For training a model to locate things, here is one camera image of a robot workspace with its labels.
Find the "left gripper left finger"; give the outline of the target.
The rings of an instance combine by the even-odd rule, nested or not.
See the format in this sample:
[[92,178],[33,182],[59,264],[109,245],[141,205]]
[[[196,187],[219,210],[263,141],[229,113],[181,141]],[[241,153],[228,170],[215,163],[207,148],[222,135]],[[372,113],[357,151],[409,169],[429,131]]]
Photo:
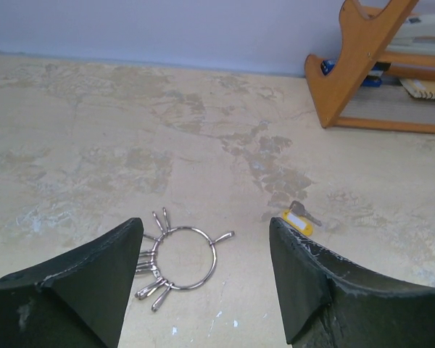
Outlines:
[[144,235],[134,217],[0,278],[0,347],[117,347]]

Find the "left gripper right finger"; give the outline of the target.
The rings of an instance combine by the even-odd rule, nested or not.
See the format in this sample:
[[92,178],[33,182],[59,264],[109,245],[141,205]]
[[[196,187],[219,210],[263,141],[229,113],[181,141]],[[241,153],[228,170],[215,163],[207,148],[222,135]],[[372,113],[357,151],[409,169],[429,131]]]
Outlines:
[[270,253],[291,347],[435,347],[435,288],[364,268],[280,217]]

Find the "bunch of metal keys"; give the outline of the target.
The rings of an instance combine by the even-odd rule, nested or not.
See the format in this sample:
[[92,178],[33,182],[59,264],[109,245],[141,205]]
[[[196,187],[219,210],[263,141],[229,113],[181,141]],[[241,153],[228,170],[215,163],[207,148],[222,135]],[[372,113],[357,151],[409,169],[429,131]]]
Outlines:
[[[151,273],[154,276],[154,281],[149,285],[143,287],[142,289],[138,290],[134,294],[134,297],[137,300],[144,300],[153,295],[154,292],[158,291],[162,287],[165,287],[165,290],[157,297],[157,299],[151,305],[151,311],[157,312],[167,299],[169,293],[171,293],[172,291],[193,291],[205,285],[214,275],[216,267],[218,265],[218,252],[216,246],[219,243],[232,239],[236,233],[235,231],[229,231],[224,233],[222,236],[213,239],[208,233],[197,227],[189,225],[172,227],[166,207],[162,208],[162,219],[164,220],[163,223],[160,221],[158,214],[155,211],[152,211],[152,215],[157,224],[157,227],[159,228],[160,235],[150,236],[147,233],[144,234],[144,238],[153,241],[153,245],[151,249],[141,250],[139,252],[135,275],[138,276],[144,273]],[[207,271],[206,275],[196,283],[192,283],[190,285],[178,285],[172,282],[170,279],[164,277],[158,263],[160,246],[174,234],[183,231],[192,232],[196,235],[201,236],[207,242],[207,246],[210,248],[212,256],[211,266],[210,269]]]

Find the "yellow key tag with key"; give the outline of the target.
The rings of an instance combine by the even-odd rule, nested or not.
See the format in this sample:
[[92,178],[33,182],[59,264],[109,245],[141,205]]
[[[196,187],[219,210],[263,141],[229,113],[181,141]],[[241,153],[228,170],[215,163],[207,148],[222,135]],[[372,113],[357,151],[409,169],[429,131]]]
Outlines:
[[305,206],[294,200],[288,209],[281,214],[282,219],[292,228],[305,236],[311,236],[314,231],[314,225],[321,227],[322,223],[319,219],[313,217]]

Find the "large metal keyring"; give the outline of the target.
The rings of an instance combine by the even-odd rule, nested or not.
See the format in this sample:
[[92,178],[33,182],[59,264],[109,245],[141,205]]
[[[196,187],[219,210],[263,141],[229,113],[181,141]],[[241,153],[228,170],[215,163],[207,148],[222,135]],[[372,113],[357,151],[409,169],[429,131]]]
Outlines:
[[164,277],[178,285],[190,285],[204,277],[212,256],[207,242],[192,232],[179,232],[166,240],[159,250],[159,267]]

